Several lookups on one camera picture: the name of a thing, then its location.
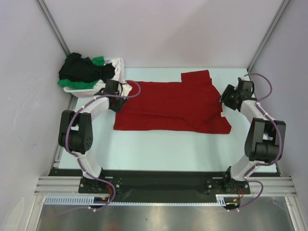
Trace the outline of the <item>red t shirt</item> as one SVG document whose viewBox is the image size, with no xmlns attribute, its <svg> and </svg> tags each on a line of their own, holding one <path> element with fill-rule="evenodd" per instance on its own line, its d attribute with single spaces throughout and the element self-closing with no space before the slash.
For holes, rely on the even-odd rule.
<svg viewBox="0 0 308 231">
<path fill-rule="evenodd" d="M 231 132 L 208 70 L 182 73 L 180 82 L 138 81 L 131 86 L 131 98 L 115 116 L 115 130 Z"/>
</svg>

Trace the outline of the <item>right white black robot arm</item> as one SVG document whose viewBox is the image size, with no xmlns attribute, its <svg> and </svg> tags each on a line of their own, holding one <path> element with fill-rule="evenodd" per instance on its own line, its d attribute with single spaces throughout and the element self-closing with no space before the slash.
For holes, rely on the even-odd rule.
<svg viewBox="0 0 308 231">
<path fill-rule="evenodd" d="M 274 119 L 253 97 L 255 85 L 252 81 L 238 78 L 237 86 L 229 84 L 220 97 L 226 107 L 242 113 L 250 122 L 244 144 L 244 155 L 230 167 L 230 176 L 223 179 L 222 188 L 233 193 L 239 181 L 245 181 L 260 166 L 272 166 L 282 156 L 286 123 Z"/>
</svg>

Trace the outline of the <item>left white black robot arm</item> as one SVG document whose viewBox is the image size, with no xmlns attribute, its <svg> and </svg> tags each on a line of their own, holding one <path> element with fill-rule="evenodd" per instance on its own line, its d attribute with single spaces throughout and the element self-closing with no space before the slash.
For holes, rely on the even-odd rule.
<svg viewBox="0 0 308 231">
<path fill-rule="evenodd" d="M 94 140 L 92 122 L 107 110 L 120 112 L 131 91 L 132 86 L 127 82 L 109 80 L 84 106 L 61 114 L 58 143 L 77 160 L 82 175 L 91 179 L 89 186 L 95 192 L 106 188 L 106 180 L 100 177 L 102 167 L 90 153 Z"/>
</svg>

